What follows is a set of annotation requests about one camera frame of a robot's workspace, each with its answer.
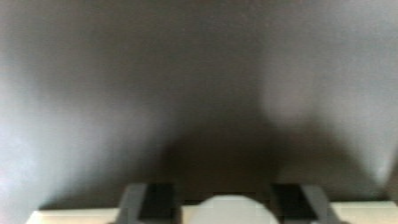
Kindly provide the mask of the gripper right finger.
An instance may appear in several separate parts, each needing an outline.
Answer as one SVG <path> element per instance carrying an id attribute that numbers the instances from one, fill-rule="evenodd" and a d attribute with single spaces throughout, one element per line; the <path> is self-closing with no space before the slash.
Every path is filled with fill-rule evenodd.
<path id="1" fill-rule="evenodd" d="M 280 224 L 342 224 L 317 186 L 273 184 L 271 196 Z"/>

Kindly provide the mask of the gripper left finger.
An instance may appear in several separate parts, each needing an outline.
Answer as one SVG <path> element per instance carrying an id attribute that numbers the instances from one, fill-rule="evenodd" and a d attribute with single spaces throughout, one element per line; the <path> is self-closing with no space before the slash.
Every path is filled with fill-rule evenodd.
<path id="1" fill-rule="evenodd" d="M 180 201 L 172 183 L 132 183 L 127 186 L 116 224 L 180 224 Z"/>

